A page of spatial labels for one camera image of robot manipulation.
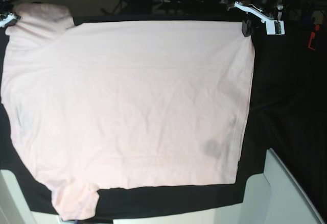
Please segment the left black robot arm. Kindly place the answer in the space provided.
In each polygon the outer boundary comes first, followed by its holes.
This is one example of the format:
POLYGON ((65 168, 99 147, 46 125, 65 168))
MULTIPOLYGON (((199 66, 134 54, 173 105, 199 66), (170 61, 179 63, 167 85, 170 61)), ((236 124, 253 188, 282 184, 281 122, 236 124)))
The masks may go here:
POLYGON ((285 24, 282 20, 283 0, 233 0, 227 10, 236 8, 245 13, 242 20, 242 34, 251 36, 259 23, 265 26, 267 35, 284 35, 285 24))

